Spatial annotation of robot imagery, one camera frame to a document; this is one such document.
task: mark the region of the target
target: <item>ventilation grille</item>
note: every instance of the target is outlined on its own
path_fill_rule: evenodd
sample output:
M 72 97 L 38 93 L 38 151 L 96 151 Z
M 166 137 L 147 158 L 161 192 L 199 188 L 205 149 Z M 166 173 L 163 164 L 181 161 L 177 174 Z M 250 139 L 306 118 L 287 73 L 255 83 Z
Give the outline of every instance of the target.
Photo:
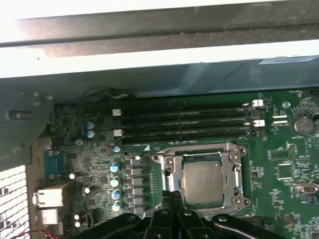
M 25 178 L 24 165 L 0 172 L 0 239 L 30 230 Z

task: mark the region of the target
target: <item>red wire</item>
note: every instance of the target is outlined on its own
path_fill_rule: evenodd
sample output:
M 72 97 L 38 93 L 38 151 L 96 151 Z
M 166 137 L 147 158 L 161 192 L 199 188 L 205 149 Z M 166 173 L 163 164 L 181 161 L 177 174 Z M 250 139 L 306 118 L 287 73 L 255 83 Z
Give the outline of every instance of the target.
M 24 236 L 25 234 L 31 234 L 31 233 L 43 233 L 43 234 L 46 234 L 48 236 L 48 238 L 58 239 L 58 237 L 54 236 L 51 232 L 48 232 L 48 231 L 45 231 L 42 229 L 33 229 L 33 230 L 29 230 L 27 232 L 22 232 L 14 237 L 11 237 L 10 239 L 15 239 L 15 238 Z

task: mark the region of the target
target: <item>green circuit board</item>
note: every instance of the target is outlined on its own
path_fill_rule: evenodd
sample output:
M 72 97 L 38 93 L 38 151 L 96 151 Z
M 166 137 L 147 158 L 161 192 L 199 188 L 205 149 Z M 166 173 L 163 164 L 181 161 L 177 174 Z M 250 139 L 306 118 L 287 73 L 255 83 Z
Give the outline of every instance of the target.
M 258 102 L 252 115 L 241 116 L 240 108 L 254 100 L 262 100 L 262 105 Z M 205 120 L 199 122 L 199 118 L 209 119 L 214 115 L 216 112 L 210 113 L 214 107 L 229 121 L 215 115 L 214 127 Z M 114 113 L 114 109 L 121 109 L 122 114 Z M 164 115 L 156 116 L 163 111 Z M 187 130 L 182 131 L 181 127 L 176 130 L 176 122 L 181 118 L 163 123 L 167 117 L 176 116 L 176 112 L 179 116 L 183 112 L 187 115 L 182 120 Z M 123 212 L 135 212 L 136 205 L 130 201 L 131 159 L 135 156 L 141 157 L 138 165 L 144 191 L 143 208 L 138 210 L 141 213 L 155 208 L 161 200 L 162 169 L 152 160 L 152 155 L 172 146 L 231 142 L 248 149 L 241 158 L 241 168 L 243 192 L 251 200 L 250 206 L 234 215 L 287 238 L 319 238 L 317 193 L 303 193 L 297 188 L 298 183 L 319 183 L 318 114 L 319 92 L 314 90 L 123 99 L 83 106 L 56 106 L 51 138 L 53 151 L 62 155 L 62 178 L 76 171 L 82 174 L 76 179 L 77 197 L 72 201 L 70 233 L 78 234 L 88 228 L 74 227 L 72 215 L 80 209 L 96 210 L 95 225 Z M 154 121 L 153 117 L 163 120 L 162 123 L 148 122 Z M 264 120 L 265 125 L 252 128 L 252 125 L 236 124 L 257 118 Z M 142 124 L 144 126 L 138 129 L 132 126 Z M 122 129 L 120 136 L 115 134 L 118 129 Z M 118 172 L 110 171 L 113 163 L 119 164 Z M 117 187 L 110 183 L 114 177 L 120 178 Z M 84 195 L 83 187 L 87 185 L 94 185 L 95 189 Z M 118 212 L 112 210 L 115 189 L 123 192 Z

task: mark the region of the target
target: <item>metal bracket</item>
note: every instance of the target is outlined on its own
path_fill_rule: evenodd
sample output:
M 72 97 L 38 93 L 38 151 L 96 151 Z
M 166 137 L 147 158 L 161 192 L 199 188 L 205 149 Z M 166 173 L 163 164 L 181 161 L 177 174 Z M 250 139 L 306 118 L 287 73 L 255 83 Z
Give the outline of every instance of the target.
M 196 153 L 198 150 L 212 150 L 208 153 Z M 189 154 L 176 155 L 176 152 L 188 151 Z M 188 146 L 174 146 L 157 152 L 152 160 L 161 164 L 162 181 L 165 190 L 180 191 L 183 200 L 185 193 L 181 188 L 183 178 L 182 162 L 186 156 L 216 155 L 221 160 L 223 174 L 223 205 L 216 208 L 199 210 L 204 216 L 221 213 L 232 214 L 251 205 L 251 200 L 244 197 L 241 157 L 247 154 L 247 148 L 233 143 L 201 144 Z

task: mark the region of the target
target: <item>capacitor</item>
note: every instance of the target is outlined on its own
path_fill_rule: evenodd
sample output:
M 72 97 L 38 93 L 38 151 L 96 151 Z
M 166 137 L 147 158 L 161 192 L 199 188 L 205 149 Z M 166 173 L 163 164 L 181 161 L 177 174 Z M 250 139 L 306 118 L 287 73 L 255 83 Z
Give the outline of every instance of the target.
M 74 226 L 76 228 L 79 228 L 80 226 L 82 226 L 83 223 L 86 222 L 86 218 L 85 217 L 81 217 L 78 221 L 75 222 Z
M 121 201 L 115 201 L 115 203 L 112 206 L 113 212 L 118 212 L 122 208 L 122 202 Z
M 119 200 L 119 198 L 121 197 L 121 195 L 122 195 L 122 191 L 121 191 L 120 189 L 116 189 L 116 190 L 114 190 L 113 193 L 112 193 L 112 198 L 113 198 L 114 200 Z
M 307 115 L 300 115 L 291 121 L 292 132 L 296 135 L 309 136 L 316 131 L 315 123 Z
M 93 129 L 94 128 L 94 124 L 91 121 L 87 121 L 85 124 L 87 129 Z
M 120 177 L 114 177 L 111 181 L 110 184 L 112 187 L 117 187 L 121 182 Z
M 95 186 L 94 186 L 93 184 L 91 184 L 90 186 L 88 186 L 88 187 L 86 187 L 86 188 L 84 189 L 84 192 L 85 192 L 86 194 L 89 194 L 90 192 L 94 191 L 94 189 L 95 189 Z
M 78 177 L 81 177 L 81 173 L 79 171 L 76 171 L 74 173 L 70 173 L 70 175 L 69 175 L 70 179 L 76 179 Z
M 113 152 L 115 152 L 115 153 L 118 153 L 118 152 L 120 152 L 120 151 L 121 151 L 120 147 L 115 146 L 115 147 L 113 148 Z
M 88 138 L 93 138 L 94 137 L 94 131 L 93 130 L 88 130 L 86 131 L 86 136 Z
M 74 215 L 75 220 L 80 220 L 86 214 L 85 210 L 81 209 L 77 214 Z
M 112 163 L 111 167 L 110 167 L 110 171 L 112 173 L 116 173 L 118 172 L 120 169 L 120 165 L 118 163 Z

